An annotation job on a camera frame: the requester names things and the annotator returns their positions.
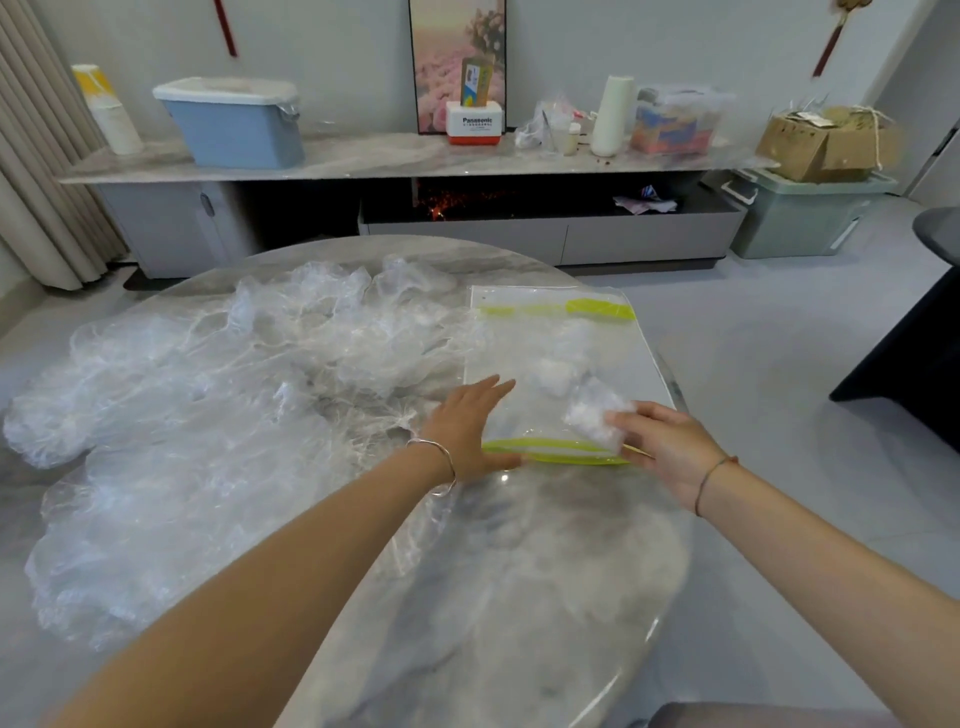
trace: curtain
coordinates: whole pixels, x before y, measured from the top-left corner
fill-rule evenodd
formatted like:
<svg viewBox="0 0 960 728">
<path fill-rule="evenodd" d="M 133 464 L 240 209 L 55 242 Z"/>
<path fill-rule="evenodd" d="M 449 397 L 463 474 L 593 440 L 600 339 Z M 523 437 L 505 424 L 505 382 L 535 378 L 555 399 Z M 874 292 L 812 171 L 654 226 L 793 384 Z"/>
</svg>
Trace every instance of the curtain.
<svg viewBox="0 0 960 728">
<path fill-rule="evenodd" d="M 93 193 L 56 181 L 103 146 L 27 0 L 0 0 L 0 239 L 44 285 L 80 288 L 126 251 Z"/>
</svg>

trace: person's right arm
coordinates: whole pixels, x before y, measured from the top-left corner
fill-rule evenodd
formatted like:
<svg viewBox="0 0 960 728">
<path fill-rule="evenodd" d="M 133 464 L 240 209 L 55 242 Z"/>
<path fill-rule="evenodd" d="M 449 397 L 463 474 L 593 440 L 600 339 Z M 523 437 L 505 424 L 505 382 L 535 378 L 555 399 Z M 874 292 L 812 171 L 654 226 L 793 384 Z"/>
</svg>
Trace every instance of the person's right arm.
<svg viewBox="0 0 960 728">
<path fill-rule="evenodd" d="M 636 414 L 609 413 L 608 421 L 627 432 L 623 456 L 659 475 L 681 505 L 693 511 L 700 495 L 700 515 L 904 726 L 960 725 L 960 602 L 738 464 L 711 471 L 726 453 L 687 415 L 637 402 Z"/>
</svg>

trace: marble countertop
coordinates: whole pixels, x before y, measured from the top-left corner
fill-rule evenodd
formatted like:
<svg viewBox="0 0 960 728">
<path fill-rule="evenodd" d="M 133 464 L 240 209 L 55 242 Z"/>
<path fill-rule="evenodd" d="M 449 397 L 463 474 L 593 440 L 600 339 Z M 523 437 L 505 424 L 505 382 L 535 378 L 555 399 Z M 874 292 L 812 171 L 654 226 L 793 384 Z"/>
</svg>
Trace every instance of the marble countertop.
<svg viewBox="0 0 960 728">
<path fill-rule="evenodd" d="M 598 172 L 679 172 L 775 167 L 751 150 L 721 143 L 705 155 L 652 156 L 625 148 L 599 158 L 581 144 L 572 157 L 518 149 L 508 133 L 495 147 L 451 145 L 444 135 L 370 133 L 307 136 L 306 160 L 290 169 L 199 167 L 182 140 L 150 142 L 144 152 L 118 157 L 101 149 L 58 179 L 63 184 L 116 182 L 230 182 L 243 180 L 346 180 L 462 175 L 541 175 Z"/>
<path fill-rule="evenodd" d="M 266 282 L 313 260 L 376 273 L 388 254 L 455 277 L 457 287 L 436 297 L 447 305 L 465 305 L 472 285 L 577 284 L 491 246 L 372 235 L 256 255 L 131 312 L 205 305 L 231 295 L 242 278 Z M 683 407 L 676 381 L 662 373 Z M 439 399 L 461 376 L 459 369 L 440 372 L 414 394 Z M 45 490 L 24 491 L 24 499 L 0 507 L 0 522 L 31 524 L 29 537 L 20 529 L 23 538 L 0 541 L 0 555 L 19 569 L 39 535 L 36 510 Z M 277 728 L 595 728 L 629 687 L 683 587 L 692 526 L 692 516 L 653 476 L 625 466 L 532 464 L 463 488 L 440 540 L 415 569 L 390 578 L 374 570 L 364 579 Z M 23 713 L 29 700 L 29 712 L 39 716 L 103 656 L 42 632 L 22 571 L 20 577 L 16 594 L 8 595 L 17 614 L 7 617 L 19 626 L 14 664 L 5 668 L 30 685 L 14 680 L 0 688 L 0 713 L 8 701 Z"/>
</svg>

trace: framed picture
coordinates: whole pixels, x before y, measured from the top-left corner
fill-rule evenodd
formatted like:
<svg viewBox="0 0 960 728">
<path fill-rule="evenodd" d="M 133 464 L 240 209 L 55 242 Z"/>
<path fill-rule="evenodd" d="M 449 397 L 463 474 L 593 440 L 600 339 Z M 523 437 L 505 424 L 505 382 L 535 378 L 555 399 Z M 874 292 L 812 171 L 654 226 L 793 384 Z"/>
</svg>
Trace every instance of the framed picture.
<svg viewBox="0 0 960 728">
<path fill-rule="evenodd" d="M 417 130 L 446 133 L 446 102 L 460 101 L 463 59 L 493 63 L 490 100 L 507 108 L 506 0 L 409 0 Z"/>
</svg>

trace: black chair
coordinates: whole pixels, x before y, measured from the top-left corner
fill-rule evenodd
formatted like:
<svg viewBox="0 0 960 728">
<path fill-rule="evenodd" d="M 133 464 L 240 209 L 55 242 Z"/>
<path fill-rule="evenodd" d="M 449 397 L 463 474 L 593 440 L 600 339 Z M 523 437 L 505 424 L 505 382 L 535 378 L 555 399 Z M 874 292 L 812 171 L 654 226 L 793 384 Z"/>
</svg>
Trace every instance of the black chair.
<svg viewBox="0 0 960 728">
<path fill-rule="evenodd" d="M 952 267 L 830 399 L 893 400 L 960 451 L 960 207 L 922 212 L 913 232 Z"/>
</svg>

